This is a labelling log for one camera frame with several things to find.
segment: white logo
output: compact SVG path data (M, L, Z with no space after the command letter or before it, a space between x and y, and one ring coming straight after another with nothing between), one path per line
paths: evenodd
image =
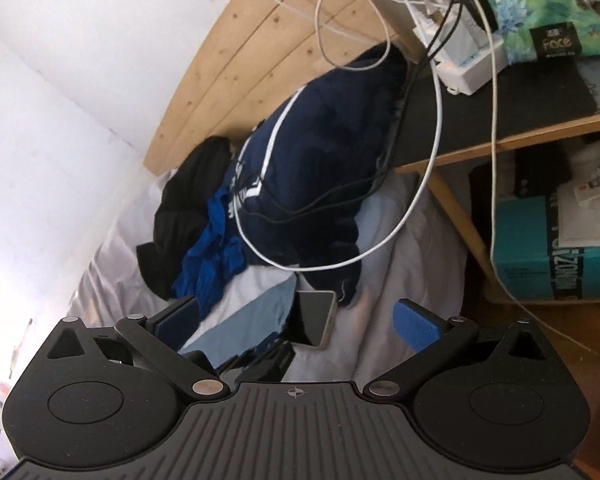
M298 397L302 397L305 393L306 393L306 391L304 391L300 388L291 388L290 390L288 390L286 392L287 395L292 396L294 399L297 399Z

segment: wooden floor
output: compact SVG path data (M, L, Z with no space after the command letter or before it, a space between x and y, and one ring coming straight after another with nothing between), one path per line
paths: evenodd
M600 353L600 304L536 306L529 308L542 320ZM463 314L483 326L506 326L527 317L516 306L499 306L480 299ZM600 359L570 341L544 330L584 392L591 408L589 433L576 464L600 480Z

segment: smartphone screen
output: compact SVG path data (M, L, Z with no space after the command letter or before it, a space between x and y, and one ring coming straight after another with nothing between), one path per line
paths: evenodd
M320 346L335 303L331 291L296 292L284 336L292 343Z

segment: black cable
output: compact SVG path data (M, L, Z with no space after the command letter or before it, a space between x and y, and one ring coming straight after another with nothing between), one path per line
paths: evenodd
M420 58L419 62L416 64L416 68L415 70L411 73L411 78L409 78L408 75L408 82L406 85L406 89L404 91L404 103L402 106L402 110L400 112L400 117L398 118L398 123L397 123L397 127L396 127L396 136L394 141L392 142L391 147L388 149L388 155L385 157L384 159L384 164L382 165L382 169L380 171L378 171L374 176L372 177L367 177L367 178L363 178L363 179L359 179L359 180L355 180L353 182L348 182L346 184L341 184L340 186L335 186L332 189L328 190L327 192L323 193L322 195L320 195L318 198L314 199L311 203L301 207L300 209L297 210L288 210L286 209L282 204L280 204L275 197L273 196L273 193L267 188L266 184L264 183L263 180L260 181L260 185L262 186L262 189L269 195L271 201L277 206L277 208L280 209L280 211L286 213L287 215L289 215L289 218L285 218L282 220L274 220L271 219L270 217L262 214L262 213L258 213L258 212L250 212L248 210L246 210L246 208L244 207L244 202L240 200L240 191L242 190L238 190L238 183L236 183L235 186L235 190L234 193L237 193L237 197L241 206L241 214L245 214L247 216L255 216L257 218L262 218L263 220L267 221L270 224L285 224L285 223L289 223L289 222L293 222L296 220L299 220L301 218L304 218L305 216L320 212L320 211L324 211L324 210L328 210L331 208L337 208L337 207L343 207L352 203L356 203L356 202L361 202L363 200L365 200L366 198L368 198L369 196L371 196L373 193L376 192L376 190L379 189L380 186L382 186L382 183L384 182L390 168L389 168L389 164L390 161L393 160L394 155L395 155L395 147L397 145L397 137L400 134L400 131L402 130L402 126L404 124L404 120L406 117L406 109L408 106L408 101L409 101L409 95L411 92L411 89L413 89L413 85L414 82L417 80L418 76L420 75L420 72L422 72L422 70L424 69L424 67L428 66L430 61L433 60L435 58L435 56L440 52L440 50L442 48L444 48L444 46L446 45L446 43L448 42L448 40L451 38L451 36L455 33L456 28L458 28L460 19L461 19L461 15L462 15L462 10L464 9L464 1L460 0L459 1L459 7L458 7L458 16L456 17L451 30L449 31L449 33L446 35L445 39L442 40L442 42L440 43L440 45L433 51L430 52L433 44L435 44L436 40L439 38L440 34L442 33L442 29L443 26L445 25L445 23L448 20L448 17L451 13L452 10L452 6L454 4L455 0L451 0L450 5L448 6L445 15L443 16L440 25L438 27L438 30L436 31L434 37L432 38L431 42L429 43L429 45L426 47L425 52L423 54L423 56ZM248 175L247 177L245 177L246 179L251 179L254 177L259 177L260 174L259 173L251 173L250 175ZM319 206L319 207L315 207L317 204L319 204L322 200L324 200L325 198L327 198L329 195L336 193L336 192L340 192L343 190L348 189L349 187L352 186L360 186L362 184L367 184L369 182L373 182L376 181L376 184L373 185L365 194L362 194L358 197L355 198L351 198L348 200L343 200L340 202L336 202L336 203L331 203L331 204L325 204L323 206Z

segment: green floral tissue package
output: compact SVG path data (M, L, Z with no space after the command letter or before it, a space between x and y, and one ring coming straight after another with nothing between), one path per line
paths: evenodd
M495 0L509 63L600 56L600 16L584 0Z

